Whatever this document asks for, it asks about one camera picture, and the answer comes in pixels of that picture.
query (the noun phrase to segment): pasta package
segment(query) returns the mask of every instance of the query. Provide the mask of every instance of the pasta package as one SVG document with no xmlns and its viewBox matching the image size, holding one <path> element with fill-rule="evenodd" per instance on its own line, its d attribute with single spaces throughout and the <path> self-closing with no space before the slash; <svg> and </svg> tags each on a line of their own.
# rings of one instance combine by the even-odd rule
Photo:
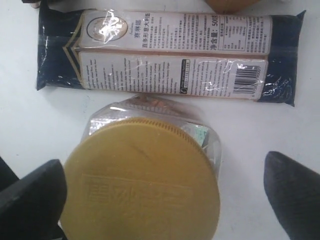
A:
<svg viewBox="0 0 320 240">
<path fill-rule="evenodd" d="M 294 106 L 304 15 L 96 9 L 63 13 L 44 0 L 37 89 L 55 86 Z"/>
</svg>

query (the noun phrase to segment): white surface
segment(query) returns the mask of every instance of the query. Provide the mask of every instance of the white surface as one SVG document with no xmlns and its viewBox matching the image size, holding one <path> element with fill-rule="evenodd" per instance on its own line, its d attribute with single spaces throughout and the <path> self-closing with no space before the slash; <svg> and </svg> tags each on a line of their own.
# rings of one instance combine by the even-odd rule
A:
<svg viewBox="0 0 320 240">
<path fill-rule="evenodd" d="M 49 87 L 37 92 L 37 10 L 19 0 L 1 2 L 0 155 L 23 177 L 50 159 L 64 162 L 79 143 L 89 116 L 132 94 Z M 65 5 L 66 11 L 92 7 L 210 11 L 202 0 L 79 0 L 77 6 L 74 2 L 60 5 Z M 222 140 L 222 209 L 215 240 L 289 239 L 263 188 L 268 151 L 280 151 L 320 172 L 320 2 L 263 0 L 243 13 L 296 15 L 304 9 L 307 14 L 300 38 L 296 108 L 240 100 L 177 98 L 205 111 Z"/>
</svg>

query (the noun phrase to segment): cardboard box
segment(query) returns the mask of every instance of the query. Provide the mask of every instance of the cardboard box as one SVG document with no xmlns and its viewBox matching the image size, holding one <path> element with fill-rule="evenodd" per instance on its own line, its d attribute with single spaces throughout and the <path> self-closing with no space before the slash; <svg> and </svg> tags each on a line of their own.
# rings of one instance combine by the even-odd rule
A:
<svg viewBox="0 0 320 240">
<path fill-rule="evenodd" d="M 234 14 L 259 0 L 205 0 L 217 14 Z"/>
</svg>

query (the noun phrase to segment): barcode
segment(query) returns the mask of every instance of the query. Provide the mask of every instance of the barcode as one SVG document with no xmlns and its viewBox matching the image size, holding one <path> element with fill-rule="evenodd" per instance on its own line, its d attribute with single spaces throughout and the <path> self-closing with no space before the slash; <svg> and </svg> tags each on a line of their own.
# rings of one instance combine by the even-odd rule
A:
<svg viewBox="0 0 320 240">
<path fill-rule="evenodd" d="M 235 74 L 233 93 L 254 95 L 258 87 L 260 72 L 260 66 L 239 65 Z"/>
</svg>

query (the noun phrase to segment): yellow lid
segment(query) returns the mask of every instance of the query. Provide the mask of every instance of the yellow lid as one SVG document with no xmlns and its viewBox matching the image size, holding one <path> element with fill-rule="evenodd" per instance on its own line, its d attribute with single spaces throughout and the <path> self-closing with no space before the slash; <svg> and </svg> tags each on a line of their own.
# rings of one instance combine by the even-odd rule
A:
<svg viewBox="0 0 320 240">
<path fill-rule="evenodd" d="M 69 240 L 211 240 L 220 198 L 209 159 L 180 128 L 149 118 L 107 125 L 65 164 Z"/>
</svg>

